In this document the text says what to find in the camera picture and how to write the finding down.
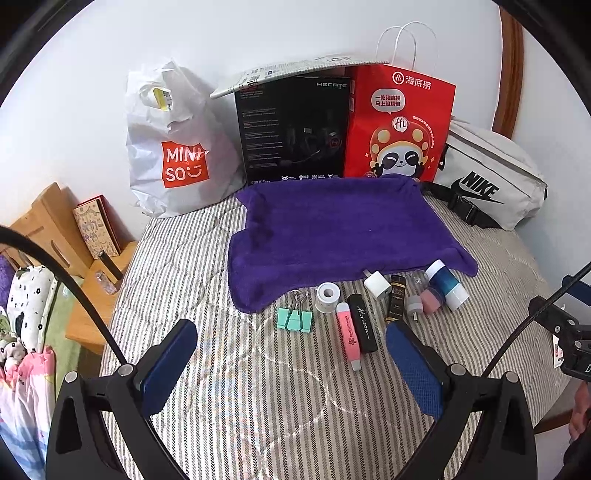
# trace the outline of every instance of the metal screw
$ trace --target metal screw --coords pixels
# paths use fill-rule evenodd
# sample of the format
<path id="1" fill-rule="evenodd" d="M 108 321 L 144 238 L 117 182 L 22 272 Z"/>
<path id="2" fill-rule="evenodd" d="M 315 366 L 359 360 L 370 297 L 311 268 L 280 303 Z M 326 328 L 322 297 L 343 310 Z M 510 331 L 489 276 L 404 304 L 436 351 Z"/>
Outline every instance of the metal screw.
<path id="1" fill-rule="evenodd" d="M 78 378 L 78 373 L 72 370 L 71 372 L 66 373 L 64 380 L 68 383 L 72 383 L 76 378 Z"/>
<path id="2" fill-rule="evenodd" d="M 515 372 L 507 372 L 505 378 L 511 383 L 517 383 L 519 381 L 519 376 Z"/>
<path id="3" fill-rule="evenodd" d="M 117 373 L 122 377 L 127 377 L 132 371 L 134 371 L 134 366 L 130 364 L 121 365 L 117 369 Z"/>
<path id="4" fill-rule="evenodd" d="M 453 364 L 449 370 L 451 370 L 451 372 L 454 375 L 457 375 L 458 377 L 461 377 L 462 375 L 466 374 L 466 368 L 463 365 L 460 364 Z"/>

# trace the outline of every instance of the black strap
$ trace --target black strap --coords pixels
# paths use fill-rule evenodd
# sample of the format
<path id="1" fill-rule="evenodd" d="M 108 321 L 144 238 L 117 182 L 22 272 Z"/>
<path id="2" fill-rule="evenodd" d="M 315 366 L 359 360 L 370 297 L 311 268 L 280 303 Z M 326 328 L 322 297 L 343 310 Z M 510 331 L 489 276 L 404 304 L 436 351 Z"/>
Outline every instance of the black strap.
<path id="1" fill-rule="evenodd" d="M 427 183 L 424 186 L 424 190 L 431 192 L 435 198 L 447 202 L 447 208 L 470 226 L 501 228 L 490 216 L 481 211 L 472 202 L 454 192 L 451 188 L 435 183 Z"/>

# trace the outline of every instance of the black box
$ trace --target black box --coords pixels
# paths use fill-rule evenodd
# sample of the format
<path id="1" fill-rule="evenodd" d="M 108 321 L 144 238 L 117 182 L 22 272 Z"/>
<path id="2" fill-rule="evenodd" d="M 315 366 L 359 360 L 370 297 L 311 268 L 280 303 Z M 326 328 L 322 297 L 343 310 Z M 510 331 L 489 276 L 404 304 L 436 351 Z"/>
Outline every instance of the black box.
<path id="1" fill-rule="evenodd" d="M 248 184 L 342 177 L 350 86 L 297 76 L 236 92 Z"/>

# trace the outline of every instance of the wooden headboard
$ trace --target wooden headboard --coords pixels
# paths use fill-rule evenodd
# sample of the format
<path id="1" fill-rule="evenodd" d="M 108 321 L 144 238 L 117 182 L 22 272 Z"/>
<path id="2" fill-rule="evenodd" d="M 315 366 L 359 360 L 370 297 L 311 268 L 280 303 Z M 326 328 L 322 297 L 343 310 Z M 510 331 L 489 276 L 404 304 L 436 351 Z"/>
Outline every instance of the wooden headboard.
<path id="1" fill-rule="evenodd" d="M 35 199 L 31 209 L 10 228 L 40 245 L 70 275 L 85 278 L 94 260 L 72 215 L 73 207 L 57 183 L 52 183 Z M 39 264 L 35 259 L 6 245 L 0 245 L 0 253 L 15 268 Z"/>

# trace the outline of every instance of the white nike bag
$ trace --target white nike bag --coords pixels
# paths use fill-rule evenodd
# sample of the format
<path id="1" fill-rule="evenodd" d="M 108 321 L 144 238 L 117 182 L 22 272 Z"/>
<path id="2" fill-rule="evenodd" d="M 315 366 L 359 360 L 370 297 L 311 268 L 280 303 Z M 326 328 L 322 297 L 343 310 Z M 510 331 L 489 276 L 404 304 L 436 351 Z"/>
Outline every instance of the white nike bag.
<path id="1" fill-rule="evenodd" d="M 547 185 L 530 156 L 513 141 L 453 118 L 446 143 L 435 187 L 450 189 L 450 195 L 460 196 L 501 228 L 513 230 L 544 203 Z"/>
<path id="2" fill-rule="evenodd" d="M 244 185 L 241 159 L 207 99 L 173 61 L 129 73 L 129 183 L 152 217 L 192 212 Z"/>

